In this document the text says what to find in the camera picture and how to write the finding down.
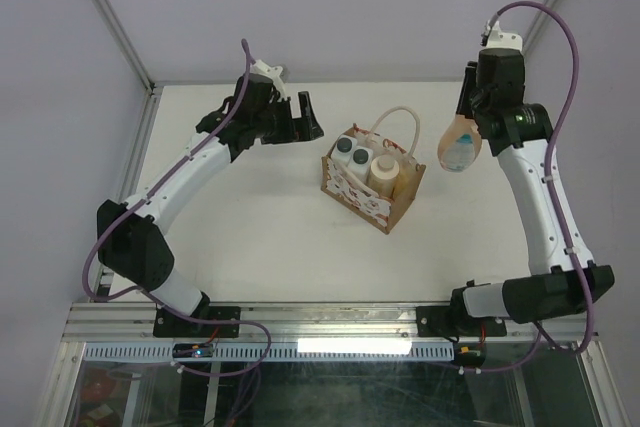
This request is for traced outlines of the white bottle grey cap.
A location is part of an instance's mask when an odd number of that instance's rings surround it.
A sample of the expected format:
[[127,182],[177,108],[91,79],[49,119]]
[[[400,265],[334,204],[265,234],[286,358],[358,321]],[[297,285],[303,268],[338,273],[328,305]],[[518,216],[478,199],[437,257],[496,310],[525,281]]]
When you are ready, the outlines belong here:
[[353,152],[358,147],[357,139],[348,135],[341,135],[331,152],[331,159],[333,162],[345,170],[350,170],[349,163],[351,162]]
[[372,149],[358,146],[354,149],[347,168],[357,179],[366,184],[373,158],[374,152]]

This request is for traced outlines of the peach lotion bottle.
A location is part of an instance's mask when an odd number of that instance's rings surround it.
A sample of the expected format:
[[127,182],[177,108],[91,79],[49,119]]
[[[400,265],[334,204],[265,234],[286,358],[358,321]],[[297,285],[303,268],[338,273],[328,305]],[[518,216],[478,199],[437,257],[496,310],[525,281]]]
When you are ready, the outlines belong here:
[[481,147],[482,138],[475,121],[455,114],[438,144],[440,166],[448,172],[463,172],[475,162]]

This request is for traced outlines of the cream round jar bottle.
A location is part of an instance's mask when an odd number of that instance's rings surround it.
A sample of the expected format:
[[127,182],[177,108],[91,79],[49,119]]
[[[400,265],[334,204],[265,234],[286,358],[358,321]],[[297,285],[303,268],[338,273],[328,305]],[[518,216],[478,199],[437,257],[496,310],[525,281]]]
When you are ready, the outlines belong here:
[[399,162],[393,156],[380,155],[371,163],[367,186],[380,196],[391,197],[399,173]]

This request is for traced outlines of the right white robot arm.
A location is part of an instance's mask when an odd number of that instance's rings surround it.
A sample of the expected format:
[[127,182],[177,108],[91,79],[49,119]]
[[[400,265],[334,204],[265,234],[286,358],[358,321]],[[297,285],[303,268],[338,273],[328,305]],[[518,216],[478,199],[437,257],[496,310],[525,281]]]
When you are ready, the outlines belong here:
[[524,57],[517,49],[485,48],[467,70],[476,81],[466,83],[466,101],[511,186],[530,274],[454,290],[448,325],[469,334],[490,318],[525,324],[586,313],[615,278],[610,266],[595,263],[572,217],[546,109],[524,101]]

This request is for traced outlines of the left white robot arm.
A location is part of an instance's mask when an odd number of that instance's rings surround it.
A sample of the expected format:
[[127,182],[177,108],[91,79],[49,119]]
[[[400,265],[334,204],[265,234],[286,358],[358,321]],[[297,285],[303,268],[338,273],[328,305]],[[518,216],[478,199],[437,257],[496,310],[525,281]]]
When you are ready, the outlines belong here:
[[105,201],[97,211],[96,257],[174,315],[188,335],[209,324],[209,297],[175,267],[165,235],[182,209],[209,180],[254,143],[280,145],[323,136],[308,92],[298,94],[300,115],[274,79],[248,74],[233,95],[205,115],[175,163],[151,185],[121,203]]

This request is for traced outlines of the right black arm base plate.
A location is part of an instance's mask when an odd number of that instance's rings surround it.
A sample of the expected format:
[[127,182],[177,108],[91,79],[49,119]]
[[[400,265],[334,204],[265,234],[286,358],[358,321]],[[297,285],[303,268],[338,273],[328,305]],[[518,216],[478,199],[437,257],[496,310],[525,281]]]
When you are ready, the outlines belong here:
[[417,335],[459,341],[461,337],[505,337],[504,323],[494,318],[474,318],[457,312],[450,305],[422,305],[415,309]]

